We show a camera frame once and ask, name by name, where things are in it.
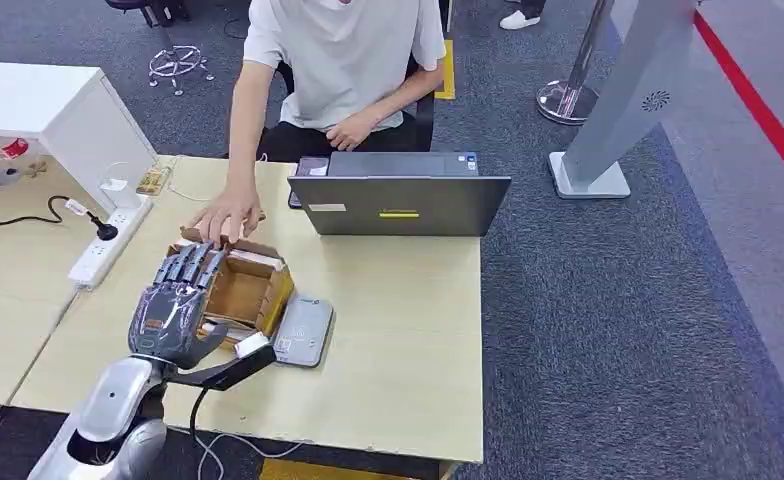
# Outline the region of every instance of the black cable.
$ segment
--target black cable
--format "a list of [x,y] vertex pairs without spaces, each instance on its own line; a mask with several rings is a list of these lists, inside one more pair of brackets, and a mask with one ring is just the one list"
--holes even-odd
[[195,430],[195,423],[198,420],[198,409],[201,407],[201,402],[204,401],[204,397],[206,393],[209,391],[209,388],[204,387],[201,390],[201,393],[198,395],[198,399],[195,400],[195,405],[192,406],[192,413],[189,415],[189,435],[192,436],[192,443],[198,443],[198,432]]
[[236,40],[244,40],[244,39],[248,38],[247,34],[245,34],[245,35],[234,35],[234,34],[232,34],[232,33],[227,31],[227,27],[228,26],[230,26],[230,25],[232,25],[232,24],[234,24],[236,22],[241,22],[242,20],[244,20],[243,17],[238,17],[238,18],[234,18],[232,20],[227,20],[224,23],[224,27],[222,27],[222,29],[221,29],[221,31],[224,32],[224,36],[226,36],[228,38],[235,38]]
[[56,213],[56,210],[53,208],[54,200],[65,200],[67,202],[68,200],[70,200],[70,198],[64,195],[54,195],[48,199],[48,203],[47,203],[48,210],[50,211],[51,215],[53,215],[55,218],[34,217],[32,215],[26,217],[18,217],[18,218],[13,218],[12,220],[6,220],[4,222],[0,222],[0,227],[3,227],[5,225],[12,225],[13,223],[23,222],[25,220],[34,220],[37,222],[45,222],[45,223],[62,223],[62,217],[60,217],[59,214]]

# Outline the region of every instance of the cardboard box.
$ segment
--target cardboard box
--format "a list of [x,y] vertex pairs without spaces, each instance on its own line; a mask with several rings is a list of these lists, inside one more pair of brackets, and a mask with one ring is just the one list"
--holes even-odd
[[[181,228],[180,233],[185,240],[201,241],[195,228]],[[226,236],[222,243],[227,245]],[[181,248],[182,245],[172,245],[168,254]],[[289,266],[276,249],[240,239],[229,247],[229,254],[210,286],[204,317],[237,322],[271,337],[294,288]],[[198,332],[205,334],[200,326]],[[233,343],[227,341],[222,346],[231,347]]]

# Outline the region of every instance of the shoe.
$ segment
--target shoe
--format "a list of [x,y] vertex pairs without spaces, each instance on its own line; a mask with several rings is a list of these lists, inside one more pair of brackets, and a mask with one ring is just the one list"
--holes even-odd
[[529,27],[539,23],[539,17],[525,18],[521,10],[516,10],[516,13],[505,17],[501,20],[501,28],[504,30],[518,30],[520,28]]

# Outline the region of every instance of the gray laptop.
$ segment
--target gray laptop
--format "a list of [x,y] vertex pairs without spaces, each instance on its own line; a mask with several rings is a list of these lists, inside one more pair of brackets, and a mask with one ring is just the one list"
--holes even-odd
[[510,186],[473,153],[337,152],[327,175],[289,178],[322,235],[483,236]]

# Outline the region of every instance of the white t-shirt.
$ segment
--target white t-shirt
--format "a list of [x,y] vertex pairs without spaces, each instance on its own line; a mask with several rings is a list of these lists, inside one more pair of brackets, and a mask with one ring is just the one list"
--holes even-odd
[[445,57],[438,0],[252,0],[248,15],[244,58],[292,67],[280,120],[302,128],[327,131],[395,91],[410,52],[425,70]]

